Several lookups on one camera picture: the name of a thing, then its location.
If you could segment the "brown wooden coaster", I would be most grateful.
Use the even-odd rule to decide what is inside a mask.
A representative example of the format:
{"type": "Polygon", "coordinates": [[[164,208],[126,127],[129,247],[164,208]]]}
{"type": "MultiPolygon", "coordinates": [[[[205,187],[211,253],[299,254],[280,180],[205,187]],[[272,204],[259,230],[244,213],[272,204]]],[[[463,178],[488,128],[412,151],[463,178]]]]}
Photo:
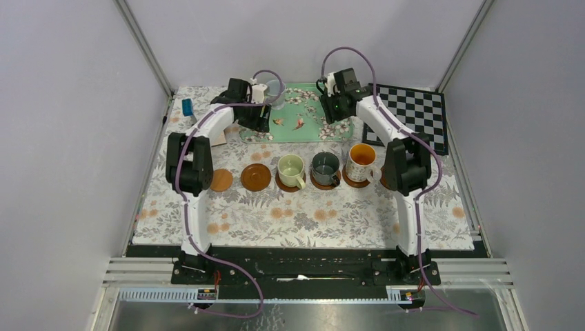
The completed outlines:
{"type": "Polygon", "coordinates": [[[361,188],[367,187],[370,184],[370,181],[368,181],[367,179],[364,181],[360,181],[360,182],[356,182],[356,181],[351,180],[346,173],[346,166],[343,167],[343,170],[341,171],[341,175],[342,175],[342,178],[345,181],[345,183],[352,188],[361,189],[361,188]]]}
{"type": "Polygon", "coordinates": [[[329,184],[329,185],[322,185],[322,184],[320,184],[320,183],[319,183],[319,182],[316,180],[316,178],[315,178],[315,176],[313,175],[313,173],[310,173],[310,179],[311,179],[311,182],[312,182],[312,184],[313,184],[313,185],[314,185],[316,188],[318,188],[319,190],[333,190],[333,189],[337,188],[337,187],[339,186],[339,184],[340,184],[340,178],[339,178],[340,176],[341,176],[341,172],[338,170],[338,171],[336,171],[336,173],[334,173],[334,174],[333,174],[333,175],[330,177],[330,179],[331,179],[331,184],[329,184]]]}
{"type": "Polygon", "coordinates": [[[271,172],[266,165],[253,163],[242,170],[240,179],[245,189],[251,192],[258,192],[269,186],[271,172]]]}
{"type": "Polygon", "coordinates": [[[300,172],[299,174],[290,176],[277,172],[275,182],[284,192],[298,192],[306,187],[306,173],[300,172]]]}
{"type": "Polygon", "coordinates": [[[389,189],[390,189],[390,187],[389,187],[389,185],[388,185],[388,182],[387,182],[387,180],[386,180],[386,178],[385,178],[385,167],[384,167],[384,166],[382,166],[382,167],[380,168],[380,171],[381,171],[381,177],[380,177],[380,180],[379,180],[379,182],[380,182],[380,183],[381,183],[381,184],[382,184],[382,185],[383,185],[383,186],[384,186],[386,189],[388,189],[388,190],[389,190],[389,189]]]}

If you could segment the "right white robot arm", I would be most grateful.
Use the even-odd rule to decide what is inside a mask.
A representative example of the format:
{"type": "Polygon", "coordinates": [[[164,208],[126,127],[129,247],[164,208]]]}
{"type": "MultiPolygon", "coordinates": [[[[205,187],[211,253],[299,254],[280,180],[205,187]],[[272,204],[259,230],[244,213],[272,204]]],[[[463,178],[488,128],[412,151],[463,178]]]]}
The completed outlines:
{"type": "Polygon", "coordinates": [[[327,123],[358,117],[385,145],[381,177],[395,193],[401,227],[395,273],[406,284],[425,280],[431,263],[421,206],[432,173],[428,136],[400,122],[374,88],[358,82],[352,68],[322,75],[316,87],[327,123]]]}

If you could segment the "patterned mug orange inside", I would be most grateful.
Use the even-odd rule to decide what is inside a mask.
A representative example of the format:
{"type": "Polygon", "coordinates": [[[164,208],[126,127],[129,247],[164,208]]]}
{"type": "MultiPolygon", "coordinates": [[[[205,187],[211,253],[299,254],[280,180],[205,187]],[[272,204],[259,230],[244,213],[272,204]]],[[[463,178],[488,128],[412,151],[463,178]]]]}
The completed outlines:
{"type": "Polygon", "coordinates": [[[377,154],[365,143],[357,143],[348,151],[345,165],[346,176],[355,183],[373,183],[381,179],[381,170],[375,165],[377,154]]]}

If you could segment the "black white chessboard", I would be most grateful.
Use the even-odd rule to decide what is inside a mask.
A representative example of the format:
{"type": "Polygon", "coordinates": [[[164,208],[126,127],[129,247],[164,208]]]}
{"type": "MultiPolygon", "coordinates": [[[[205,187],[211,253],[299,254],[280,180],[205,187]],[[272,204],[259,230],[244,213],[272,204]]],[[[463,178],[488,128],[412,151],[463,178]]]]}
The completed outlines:
{"type": "Polygon", "coordinates": [[[415,132],[429,136],[429,146],[441,156],[449,153],[444,94],[377,84],[381,102],[415,132]]]}

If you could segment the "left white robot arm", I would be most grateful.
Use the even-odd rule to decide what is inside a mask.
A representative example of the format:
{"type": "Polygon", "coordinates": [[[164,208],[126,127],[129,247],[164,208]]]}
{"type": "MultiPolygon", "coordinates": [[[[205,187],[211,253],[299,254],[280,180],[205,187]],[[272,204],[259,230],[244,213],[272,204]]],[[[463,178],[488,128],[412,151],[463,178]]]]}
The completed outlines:
{"type": "Polygon", "coordinates": [[[217,258],[208,254],[206,202],[214,167],[212,143],[233,123],[269,131],[270,99],[268,86],[251,80],[231,78],[228,87],[216,96],[203,116],[185,133],[173,132],[167,140],[166,180],[182,198],[184,238],[179,269],[197,283],[212,279],[217,258]]]}

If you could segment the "pale green mug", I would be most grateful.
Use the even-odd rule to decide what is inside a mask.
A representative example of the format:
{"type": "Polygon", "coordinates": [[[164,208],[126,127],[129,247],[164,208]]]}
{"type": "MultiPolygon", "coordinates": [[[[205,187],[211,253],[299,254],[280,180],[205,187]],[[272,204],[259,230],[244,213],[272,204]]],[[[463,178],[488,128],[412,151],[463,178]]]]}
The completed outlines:
{"type": "Polygon", "coordinates": [[[289,188],[300,190],[306,187],[304,160],[296,154],[282,156],[277,164],[279,180],[289,188]]]}

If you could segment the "small light wooden coaster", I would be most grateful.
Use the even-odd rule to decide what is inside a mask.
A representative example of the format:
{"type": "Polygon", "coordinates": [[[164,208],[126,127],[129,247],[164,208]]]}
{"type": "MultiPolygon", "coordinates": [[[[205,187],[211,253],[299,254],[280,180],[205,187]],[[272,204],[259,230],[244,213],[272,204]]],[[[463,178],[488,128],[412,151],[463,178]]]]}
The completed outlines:
{"type": "Polygon", "coordinates": [[[227,169],[217,169],[213,172],[210,189],[214,192],[224,192],[231,187],[233,175],[227,169]]]}

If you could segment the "dark green mug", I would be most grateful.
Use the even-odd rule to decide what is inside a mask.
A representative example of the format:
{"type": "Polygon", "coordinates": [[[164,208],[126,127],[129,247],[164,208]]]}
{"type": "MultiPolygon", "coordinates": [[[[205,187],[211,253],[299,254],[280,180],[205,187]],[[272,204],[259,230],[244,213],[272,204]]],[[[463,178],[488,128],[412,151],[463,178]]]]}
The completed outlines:
{"type": "Polygon", "coordinates": [[[317,153],[311,162],[311,175],[322,186],[337,187],[340,184],[339,159],[331,152],[317,153]]]}

